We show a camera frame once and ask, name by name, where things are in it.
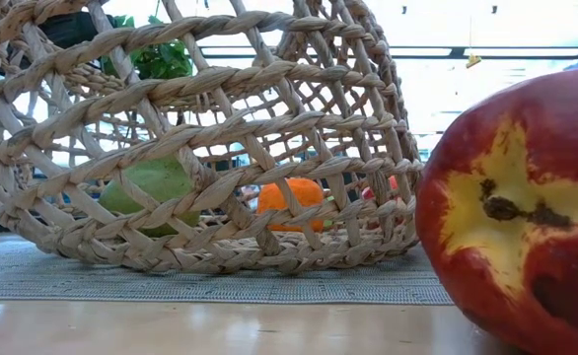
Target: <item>red and yellow apple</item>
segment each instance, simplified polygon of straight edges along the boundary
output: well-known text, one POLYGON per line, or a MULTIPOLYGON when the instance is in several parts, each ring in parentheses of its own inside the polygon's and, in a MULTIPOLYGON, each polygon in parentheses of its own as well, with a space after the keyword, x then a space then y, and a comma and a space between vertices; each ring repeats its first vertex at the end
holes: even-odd
MULTIPOLYGON (((392 189, 397 189, 398 188, 398 183, 397 183, 397 179, 395 177, 390 177, 388 179, 388 181, 390 182, 390 187, 392 189)), ((370 188, 370 186, 366 187, 363 189, 363 191, 361 191, 361 196, 364 199, 371 199, 371 198, 375 198, 375 194, 372 191, 372 188, 370 188)), ((402 217, 397 217, 395 219, 395 223, 400 224, 403 222, 403 218, 402 217)), ((373 230, 373 229, 377 229, 379 228, 379 221, 377 219, 375 220, 371 220, 368 221, 368 224, 366 225, 366 229, 368 230, 373 230)))
POLYGON ((533 354, 578 354, 578 70, 464 112, 416 196, 418 237, 467 318, 533 354))

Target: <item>basket weave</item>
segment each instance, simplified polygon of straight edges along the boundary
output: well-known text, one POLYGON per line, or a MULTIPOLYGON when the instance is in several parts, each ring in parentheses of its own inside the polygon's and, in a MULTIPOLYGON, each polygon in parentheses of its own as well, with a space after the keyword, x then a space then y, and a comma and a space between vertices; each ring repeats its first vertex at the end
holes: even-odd
POLYGON ((241 0, 230 2, 235 16, 185 18, 174 0, 163 0, 172 22, 135 30, 113 29, 96 1, 0 0, 0 68, 6 73, 0 80, 0 224, 45 252, 145 271, 274 267, 296 273, 370 264, 415 245, 413 190, 422 164, 407 131, 397 69, 373 14, 360 0, 294 0, 293 15, 249 12, 241 0), (60 49, 36 26, 84 6, 100 32, 91 42, 60 49), (269 47, 261 34, 276 30, 282 40, 269 47), (255 49, 252 66, 209 66, 196 41, 234 34, 245 34, 255 49), (140 81, 126 53, 175 38, 198 74, 140 81), (17 49, 10 57, 7 45, 17 49), (124 80, 87 64, 102 55, 124 80), (16 65, 22 56, 33 63, 26 70, 16 65), (11 103, 28 92, 31 106, 20 112, 11 103), (32 118, 37 97, 50 114, 39 123, 32 118), (248 105, 253 98, 262 104, 248 105), (173 112, 193 120, 212 112, 216 121, 175 125, 173 112), (130 119, 134 115, 142 119, 130 119), (113 133, 101 131, 105 123, 113 133), (131 134, 119 134, 124 131, 131 134), (67 137, 69 144, 59 143, 67 137), (106 151, 105 140, 119 149, 106 151), (212 151, 234 142, 245 151, 212 151), (283 152, 274 156, 271 147, 278 145, 283 152), (195 154, 199 148, 206 153, 195 154), (347 154, 353 150, 357 154, 347 154), (307 151, 317 154, 295 159, 307 151), (68 166, 53 163, 52 152, 65 152, 68 166), (217 162, 246 153, 250 165, 216 171, 217 162), (195 191, 183 198, 159 203, 121 173, 169 154, 193 176, 195 191), (90 160, 77 165, 80 156, 90 160), (47 178, 33 179, 32 166, 47 178), (344 184, 343 173, 351 183, 344 184), (390 176, 398 189, 390 188, 390 176), (283 188, 286 178, 326 181, 325 196, 334 200, 302 207, 283 188), (91 193, 110 179, 121 181, 144 209, 129 215, 105 210, 91 193), (255 195, 235 193, 267 183, 278 184, 289 208, 256 214, 244 202, 255 195), (361 195, 367 186, 374 199, 350 201, 349 191, 361 195), (198 226, 174 217, 186 210, 203 211, 198 226), (370 219, 380 227, 367 229, 370 219), (333 226, 315 233, 308 227, 313 220, 333 226), (138 232, 163 223, 179 233, 151 239, 138 232), (303 226, 304 233, 270 232, 271 224, 303 226))

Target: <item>apple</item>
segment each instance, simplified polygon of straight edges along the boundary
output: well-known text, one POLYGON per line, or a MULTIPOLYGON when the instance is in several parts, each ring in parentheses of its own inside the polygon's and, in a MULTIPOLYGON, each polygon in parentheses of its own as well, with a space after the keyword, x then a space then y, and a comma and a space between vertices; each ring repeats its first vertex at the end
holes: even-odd
POLYGON ((421 244, 467 318, 533 354, 578 354, 578 69, 462 113, 416 203, 421 244))
MULTIPOLYGON (((398 188, 398 184, 397 184, 397 180, 395 179, 395 177, 390 177, 388 178, 388 181, 390 182, 390 187, 392 189, 398 188)), ((371 198, 375 198, 375 194, 372 192, 372 188, 370 188, 370 186, 364 188, 361 191, 361 196, 364 199, 371 199, 371 198)), ((402 217, 397 217, 395 219, 395 223, 400 224, 403 222, 402 217)), ((379 221, 374 220, 374 221, 368 221, 368 224, 366 226, 366 229, 368 230, 374 230, 379 228, 379 221)))

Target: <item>green plant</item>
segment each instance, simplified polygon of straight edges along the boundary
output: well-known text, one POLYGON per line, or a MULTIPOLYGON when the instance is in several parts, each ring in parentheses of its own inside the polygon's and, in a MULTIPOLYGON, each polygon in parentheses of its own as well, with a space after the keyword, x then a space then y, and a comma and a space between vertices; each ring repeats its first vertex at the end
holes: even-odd
MULTIPOLYGON (((116 16, 114 18, 116 26, 119 28, 135 28, 132 16, 116 16)), ((157 17, 149 16, 149 24, 162 23, 157 17)), ((192 74, 190 57, 186 54, 183 43, 178 39, 136 49, 129 53, 129 58, 142 80, 174 79, 192 74)), ((101 65, 105 74, 119 77, 108 56, 101 57, 101 65)))

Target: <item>wicker basket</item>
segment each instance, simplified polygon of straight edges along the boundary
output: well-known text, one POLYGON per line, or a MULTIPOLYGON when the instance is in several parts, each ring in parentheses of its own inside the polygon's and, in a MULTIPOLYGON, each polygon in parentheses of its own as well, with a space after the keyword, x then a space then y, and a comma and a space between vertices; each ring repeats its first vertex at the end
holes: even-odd
POLYGON ((289 15, 249 12, 231 0, 236 15, 186 18, 174 0, 163 0, 172 22, 136 30, 113 29, 101 3, 0 1, 1 225, 45 252, 144 271, 346 268, 417 243, 413 191, 422 164, 388 43, 362 1, 294 0, 289 15), (100 32, 92 41, 61 49, 37 27, 84 6, 100 32), (265 45, 261 34, 275 30, 282 40, 265 45), (234 34, 255 49, 252 66, 210 66, 196 40, 234 34), (198 74, 140 81, 126 53, 175 38, 198 74), (106 54, 125 80, 88 65, 106 54), (25 70, 16 64, 23 57, 33 63, 25 70), (11 103, 28 92, 29 111, 17 110, 11 103), (50 107, 41 122, 32 113, 37 97, 50 107), (178 114, 192 120, 176 125, 178 114), (202 122, 203 114, 214 121, 202 122), (106 141, 116 145, 108 150, 106 141), (235 142, 245 149, 226 152, 235 142), (67 166, 53 162, 54 152, 63 152, 67 166), (121 173, 169 154, 193 177, 195 190, 184 197, 160 203, 121 173), (251 164, 217 171, 218 162, 243 154, 251 164), (89 160, 77 164, 78 157, 89 160), (33 178, 31 167, 45 177, 33 178), (334 199, 303 207, 283 188, 287 178, 317 181, 334 199), (110 179, 144 209, 104 209, 94 193, 110 179), (256 214, 246 203, 255 193, 238 191, 268 183, 284 191, 289 208, 256 214), (375 198, 361 197, 367 186, 375 198), (174 217, 186 210, 202 211, 194 228, 174 217), (332 225, 315 233, 308 227, 314 220, 332 225), (379 227, 367 228, 369 221, 379 227), (156 239, 139 232, 164 223, 178 233, 156 239), (271 224, 304 233, 272 232, 271 224))

